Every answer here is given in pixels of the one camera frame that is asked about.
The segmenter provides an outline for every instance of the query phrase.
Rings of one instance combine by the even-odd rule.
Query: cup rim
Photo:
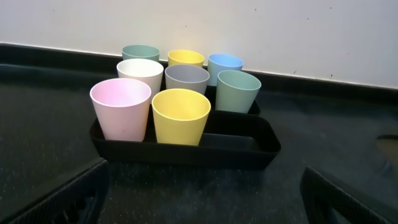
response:
[[[163,93],[163,92],[165,92],[165,91],[175,91],[175,90],[192,91],[192,92],[194,92],[194,94],[199,94],[200,97],[203,97],[204,99],[206,99],[206,102],[207,102],[208,105],[209,105],[209,110],[208,110],[203,116],[198,117],[198,118],[195,118],[195,119],[177,119],[177,118],[171,118],[171,117],[166,116],[166,115],[164,115],[163,113],[159,112],[159,111],[156,109],[156,107],[154,106],[154,100],[155,100],[156,96],[158,96],[159,94],[161,94],[161,93]],[[208,99],[207,97],[203,96],[202,94],[198,93],[197,91],[188,90],[188,89],[183,89],[183,88],[173,88],[173,89],[168,89],[168,90],[163,90],[163,91],[158,92],[158,93],[153,97],[152,102],[151,102],[151,105],[152,105],[152,109],[155,110],[156,113],[158,113],[159,115],[161,115],[161,116],[163,116],[163,117],[165,117],[165,118],[167,118],[167,119],[171,119],[171,120],[174,120],[174,121],[196,121],[196,120],[199,120],[199,119],[204,118],[206,115],[209,114],[209,112],[210,112],[210,110],[211,110],[211,103],[210,103],[210,101],[209,101],[209,99]]]
[[[134,46],[150,47],[150,48],[152,48],[152,49],[155,49],[155,50],[157,50],[157,54],[150,55],[150,56],[137,56],[137,55],[127,54],[127,53],[124,51],[124,50],[125,50],[126,48],[128,48],[128,47],[134,47]],[[131,56],[131,57],[137,57],[137,58],[147,58],[147,57],[155,57],[155,56],[158,56],[158,55],[160,55],[160,50],[159,50],[158,48],[156,48],[156,47],[153,47],[153,46],[150,46],[150,45],[144,45],[144,44],[133,44],[133,45],[127,45],[127,46],[124,46],[124,47],[123,47],[123,49],[122,49],[122,53],[123,53],[123,54],[125,54],[125,55],[128,55],[128,56]]]
[[[200,56],[202,57],[202,59],[201,59],[200,61],[193,62],[193,63],[202,63],[202,62],[205,61],[205,56],[203,56],[201,53],[196,52],[196,51],[193,51],[193,50],[183,50],[183,49],[180,49],[180,50],[171,50],[171,51],[168,52],[167,56],[168,56],[169,58],[173,59],[174,61],[178,62],[178,63],[188,63],[188,62],[182,62],[182,61],[180,61],[180,60],[176,60],[176,59],[174,59],[173,57],[170,56],[170,53],[179,52],[179,51],[194,53],[194,54],[200,55]]]
[[[153,75],[138,76],[138,75],[130,75],[130,74],[127,74],[126,72],[124,72],[124,71],[122,71],[122,70],[119,69],[119,66],[120,66],[121,64],[123,64],[123,63],[131,63],[131,62],[133,62],[133,61],[140,61],[140,60],[148,61],[149,63],[153,63],[154,65],[157,65],[157,66],[160,65],[160,67],[162,68],[162,71],[161,71],[160,73],[154,73]],[[155,76],[157,76],[157,75],[163,74],[163,72],[164,72],[164,67],[163,67],[163,65],[162,65],[161,63],[155,62],[154,60],[149,60],[149,59],[146,59],[146,58],[130,58],[130,59],[123,60],[123,61],[119,62],[119,63],[116,65],[116,70],[117,70],[118,72],[123,73],[124,75],[129,76],[129,77],[149,78],[149,77],[155,77]]]
[[[115,80],[124,80],[124,81],[127,81],[127,82],[138,82],[140,84],[144,84],[144,86],[149,89],[149,94],[148,94],[147,97],[144,98],[144,100],[139,101],[138,103],[133,103],[131,105],[122,105],[122,106],[109,105],[109,104],[106,104],[106,103],[102,103],[102,102],[100,102],[100,101],[98,101],[97,99],[94,98],[93,90],[95,89],[95,87],[97,87],[99,84],[102,84],[102,83],[105,83],[105,82],[113,82]],[[95,84],[90,90],[90,98],[91,98],[91,100],[93,100],[95,103],[97,103],[97,104],[99,104],[101,106],[106,106],[106,107],[110,107],[110,108],[127,108],[127,107],[131,107],[131,106],[137,106],[137,105],[147,101],[150,98],[151,94],[152,94],[152,90],[151,90],[151,88],[149,87],[148,84],[146,84],[146,83],[144,83],[143,81],[140,81],[140,80],[135,80],[133,78],[111,78],[111,79],[104,80],[104,81],[101,81],[101,82]]]
[[[168,69],[168,68],[171,68],[171,67],[174,67],[174,66],[190,66],[190,67],[193,67],[193,69],[199,68],[199,69],[204,70],[208,76],[207,76],[206,79],[204,79],[204,80],[202,80],[202,81],[197,81],[197,82],[186,82],[186,81],[178,80],[178,79],[175,79],[175,78],[171,77],[169,74],[167,74],[167,69]],[[207,82],[207,81],[209,80],[209,78],[210,78],[210,74],[209,74],[208,71],[206,71],[206,69],[201,68],[201,67],[197,67],[197,66],[195,66],[195,65],[172,65],[172,66],[168,66],[168,67],[164,70],[164,73],[165,73],[165,75],[166,75],[167,77],[171,78],[171,79],[174,80],[174,81],[181,82],[181,83],[187,83],[187,84],[197,84],[197,83]]]
[[[228,65],[223,65],[223,64],[221,64],[221,63],[217,63],[217,62],[215,62],[214,60],[212,60],[212,59],[210,58],[210,57],[213,56],[213,55],[225,55],[225,56],[229,56],[229,57],[236,58],[236,59],[238,59],[238,60],[241,62],[241,65],[237,65],[237,66],[228,66]],[[244,65],[243,60],[240,59],[240,58],[238,58],[237,56],[230,55],[230,54],[222,54],[222,53],[217,53],[217,54],[212,54],[212,55],[210,55],[210,56],[209,56],[209,61],[215,63],[216,65],[224,66],[224,67],[229,67],[229,68],[239,68],[239,67],[243,67],[243,65]]]
[[[243,75],[246,75],[246,76],[253,77],[253,78],[255,78],[255,79],[258,81],[259,87],[258,87],[258,88],[253,88],[253,89],[247,89],[247,88],[239,88],[239,87],[236,87],[236,86],[232,86],[232,85],[230,85],[230,84],[224,82],[224,81],[220,78],[220,74],[223,73],[223,72],[234,72],[234,73],[240,73],[240,74],[243,74]],[[221,72],[218,73],[217,79],[218,79],[218,81],[221,81],[222,83],[224,83],[225,85],[228,85],[228,86],[231,87],[231,88],[235,88],[235,89],[238,89],[238,90],[244,90],[244,91],[259,90],[259,89],[261,88],[261,85],[262,85],[261,82],[260,82],[260,80],[259,80],[258,78],[256,78],[254,75],[248,74],[247,72],[237,71],[237,70],[224,70],[224,71],[221,71]]]

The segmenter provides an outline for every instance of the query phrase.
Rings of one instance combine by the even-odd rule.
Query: cup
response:
[[[247,113],[261,87],[256,77],[241,71],[218,74],[216,110]]]
[[[147,45],[130,45],[122,49],[123,60],[144,58],[159,62],[159,55],[160,52],[157,48]]]
[[[169,89],[152,100],[158,143],[197,146],[210,112],[202,94],[186,89]]]
[[[97,83],[90,96],[105,139],[144,139],[150,97],[148,85],[130,78],[114,78]]]
[[[169,66],[185,64],[202,67],[204,61],[203,55],[192,50],[172,50],[169,52]]]
[[[184,88],[205,94],[209,73],[194,65],[172,65],[164,70],[166,89]]]
[[[213,54],[209,56],[207,70],[210,74],[209,85],[217,86],[218,74],[224,70],[242,70],[243,61],[228,54]]]
[[[133,78],[149,85],[152,91],[149,102],[159,92],[164,69],[159,62],[134,58],[119,62],[116,68],[118,69],[119,78]]]

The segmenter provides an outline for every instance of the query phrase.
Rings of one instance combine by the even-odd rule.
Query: wall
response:
[[[224,52],[246,70],[398,88],[397,11],[397,0],[0,0],[0,42]]]

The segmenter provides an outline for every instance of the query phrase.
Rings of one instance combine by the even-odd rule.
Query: teal cup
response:
[[[159,62],[159,55],[160,52],[157,48],[147,45],[130,45],[122,49],[123,60],[144,58]]]
[[[220,72],[217,81],[216,110],[247,113],[260,87],[260,80],[246,72]]]
[[[209,56],[207,70],[210,74],[209,85],[217,86],[217,75],[224,70],[242,70],[243,61],[228,54],[213,54]]]

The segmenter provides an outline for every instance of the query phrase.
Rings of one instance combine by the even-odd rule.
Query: countertop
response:
[[[0,83],[0,209],[98,157],[89,90]],[[256,100],[282,145],[265,170],[114,163],[98,223],[308,223],[306,166],[398,208],[397,169],[376,147],[398,134],[398,107],[264,90]]]

